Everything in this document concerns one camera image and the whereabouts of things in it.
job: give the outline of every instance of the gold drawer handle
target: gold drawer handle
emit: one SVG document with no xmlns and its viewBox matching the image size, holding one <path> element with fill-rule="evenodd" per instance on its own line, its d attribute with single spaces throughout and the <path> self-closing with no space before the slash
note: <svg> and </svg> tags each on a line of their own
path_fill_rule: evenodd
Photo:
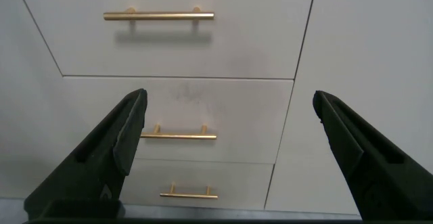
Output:
<svg viewBox="0 0 433 224">
<path fill-rule="evenodd" d="M 213 20 L 214 12 L 202 12 L 195 7 L 192 12 L 136 12 L 133 7 L 125 12 L 106 12 L 104 20 Z"/>
<path fill-rule="evenodd" d="M 177 194 L 175 193 L 175 183 L 171 183 L 171 188 L 169 193 L 161 193 L 161 197 L 176 197 L 176 198 L 205 198 L 218 200 L 218 196 L 210 194 L 210 187 L 206 187 L 206 194 Z"/>
<path fill-rule="evenodd" d="M 179 133 L 161 133 L 160 125 L 155 125 L 153 133 L 141 133 L 142 138 L 145 139 L 217 139 L 216 135 L 206 134 L 208 127 L 202 126 L 202 132 L 200 134 L 179 134 Z"/>
</svg>

